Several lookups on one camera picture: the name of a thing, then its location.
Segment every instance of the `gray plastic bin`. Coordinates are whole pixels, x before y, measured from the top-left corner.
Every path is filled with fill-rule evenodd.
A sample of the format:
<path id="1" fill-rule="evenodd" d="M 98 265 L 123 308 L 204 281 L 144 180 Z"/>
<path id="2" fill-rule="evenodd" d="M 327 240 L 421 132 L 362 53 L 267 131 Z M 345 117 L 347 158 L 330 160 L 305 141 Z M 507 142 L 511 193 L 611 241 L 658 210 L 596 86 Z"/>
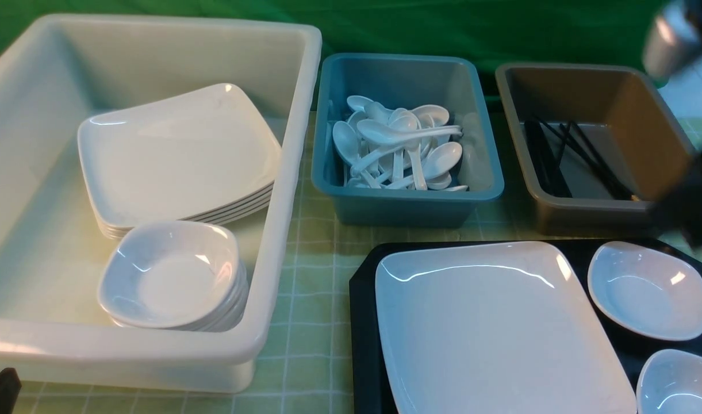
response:
<path id="1" fill-rule="evenodd" d="M 387 108 L 436 104 L 463 127 L 463 157 L 451 171 L 470 191 L 414 191 L 343 187 L 343 161 L 331 130 L 351 111 L 349 95 Z M 458 227 L 477 202 L 495 200 L 504 178 L 476 68 L 455 57 L 338 54 L 325 59 L 317 103 L 312 183 L 333 199 L 338 219 L 353 225 Z"/>
<path id="2" fill-rule="evenodd" d="M 649 201 L 682 175 L 693 147 L 644 74 L 617 66 L 521 63 L 498 68 L 496 82 L 541 233 L 653 232 Z M 573 198 L 543 191 L 524 134 L 533 113 L 551 125 L 578 123 L 620 181 L 645 201 L 614 200 L 570 149 L 561 172 Z M 545 134 L 551 148 L 559 146 Z"/>

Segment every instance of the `stack of bowls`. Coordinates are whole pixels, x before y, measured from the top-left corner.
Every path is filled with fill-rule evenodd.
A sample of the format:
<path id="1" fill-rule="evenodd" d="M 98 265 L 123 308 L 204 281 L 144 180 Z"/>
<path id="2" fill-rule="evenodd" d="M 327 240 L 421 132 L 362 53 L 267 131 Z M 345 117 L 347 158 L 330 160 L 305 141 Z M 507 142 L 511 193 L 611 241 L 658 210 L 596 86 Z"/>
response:
<path id="1" fill-rule="evenodd" d="M 98 302 L 119 327 L 224 332 L 243 316 L 248 281 L 230 231 L 187 221 L 126 234 L 103 273 Z"/>

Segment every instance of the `blue plastic bin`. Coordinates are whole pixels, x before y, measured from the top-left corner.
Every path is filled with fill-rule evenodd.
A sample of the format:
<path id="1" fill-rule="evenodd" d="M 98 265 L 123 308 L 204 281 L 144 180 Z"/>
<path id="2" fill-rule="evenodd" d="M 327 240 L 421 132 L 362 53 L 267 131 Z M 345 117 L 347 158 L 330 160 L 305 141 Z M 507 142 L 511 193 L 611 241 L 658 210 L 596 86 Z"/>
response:
<path id="1" fill-rule="evenodd" d="M 359 189 L 343 186 L 343 161 L 331 130 L 351 110 L 349 95 L 387 108 L 436 104 L 463 127 L 463 157 L 451 173 L 466 192 Z M 351 225 L 458 227 L 478 202 L 504 191 L 484 95 L 476 68 L 456 57 L 341 53 L 325 59 L 317 101 L 312 183 L 333 199 L 338 219 Z"/>

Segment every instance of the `black tray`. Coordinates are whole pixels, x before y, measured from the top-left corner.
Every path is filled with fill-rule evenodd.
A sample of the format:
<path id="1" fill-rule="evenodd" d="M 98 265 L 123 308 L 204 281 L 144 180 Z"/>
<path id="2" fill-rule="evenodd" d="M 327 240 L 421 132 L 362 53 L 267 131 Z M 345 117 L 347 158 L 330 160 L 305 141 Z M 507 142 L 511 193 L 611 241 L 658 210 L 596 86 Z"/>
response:
<path id="1" fill-rule="evenodd" d="M 665 252 L 692 265 L 702 277 L 701 262 L 655 239 L 543 240 L 543 242 L 550 243 L 563 252 L 573 267 L 587 296 L 588 285 L 586 278 L 590 260 L 602 244 L 611 241 L 630 242 Z M 366 260 L 348 283 L 351 305 L 354 411 L 357 414 L 390 414 L 397 412 L 384 365 L 382 344 L 379 339 L 375 289 L 375 278 L 379 262 L 394 252 L 498 243 L 505 243 L 505 241 L 390 243 L 381 244 L 369 253 L 369 256 L 366 257 Z M 680 349 L 702 357 L 702 335 L 694 340 L 684 342 L 668 342 L 645 338 L 614 323 L 595 307 L 593 301 L 592 306 L 633 388 L 636 388 L 642 366 L 647 362 L 647 359 L 661 349 Z"/>

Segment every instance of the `plastic bin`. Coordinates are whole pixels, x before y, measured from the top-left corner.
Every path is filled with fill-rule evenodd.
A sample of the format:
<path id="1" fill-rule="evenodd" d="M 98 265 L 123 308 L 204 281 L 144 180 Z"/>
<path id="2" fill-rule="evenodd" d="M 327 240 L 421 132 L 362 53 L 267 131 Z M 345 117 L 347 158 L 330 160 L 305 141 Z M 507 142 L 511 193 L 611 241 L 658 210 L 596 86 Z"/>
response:
<path id="1" fill-rule="evenodd" d="M 321 44 L 316 28 L 296 24 L 52 15 L 11 45 L 0 58 L 0 370 L 31 381 L 248 387 L 277 299 Z M 93 217 L 78 126 L 220 82 L 240 86 L 282 144 L 268 210 L 225 226 L 251 275 L 243 318 L 226 332 L 115 327 L 95 292 L 117 242 Z"/>
<path id="2" fill-rule="evenodd" d="M 682 176 L 693 147 L 652 82 L 618 66 L 503 65 L 496 82 L 527 189 L 547 234 L 652 233 L 647 209 Z M 614 200 L 570 149 L 561 173 L 573 195 L 543 191 L 527 149 L 524 121 L 533 113 L 551 125 L 575 121 L 614 174 L 644 201 Z M 543 128 L 551 149 L 560 140 Z"/>
<path id="3" fill-rule="evenodd" d="M 463 157 L 451 173 L 470 191 L 358 189 L 343 186 L 343 161 L 331 130 L 351 111 L 349 95 L 387 108 L 436 104 L 463 127 Z M 504 191 L 500 161 L 476 68 L 455 57 L 338 54 L 322 67 L 312 157 L 312 183 L 333 200 L 338 219 L 351 225 L 458 227 L 477 202 Z"/>

